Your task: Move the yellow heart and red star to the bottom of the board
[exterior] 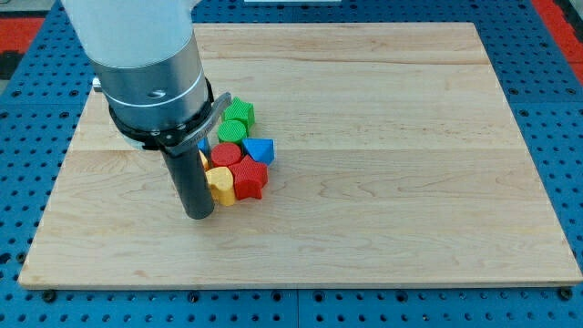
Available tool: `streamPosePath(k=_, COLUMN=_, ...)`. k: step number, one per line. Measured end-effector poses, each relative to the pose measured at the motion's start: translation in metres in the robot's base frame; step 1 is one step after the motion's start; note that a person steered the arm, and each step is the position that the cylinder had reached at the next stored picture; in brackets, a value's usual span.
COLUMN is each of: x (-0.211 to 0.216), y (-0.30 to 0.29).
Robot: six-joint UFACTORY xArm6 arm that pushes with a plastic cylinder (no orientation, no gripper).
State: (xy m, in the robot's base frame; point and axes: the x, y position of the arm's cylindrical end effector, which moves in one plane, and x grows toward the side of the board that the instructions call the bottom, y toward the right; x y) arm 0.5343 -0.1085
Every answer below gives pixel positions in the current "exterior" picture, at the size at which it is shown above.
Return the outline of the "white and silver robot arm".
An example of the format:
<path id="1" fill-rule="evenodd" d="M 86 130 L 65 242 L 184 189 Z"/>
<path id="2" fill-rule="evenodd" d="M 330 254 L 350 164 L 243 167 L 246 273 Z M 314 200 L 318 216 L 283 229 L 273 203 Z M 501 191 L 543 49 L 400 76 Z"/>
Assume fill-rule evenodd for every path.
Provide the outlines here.
<path id="1" fill-rule="evenodd" d="M 197 0 L 63 0 L 127 141 L 156 149 L 154 135 L 191 129 L 212 96 L 191 11 Z"/>

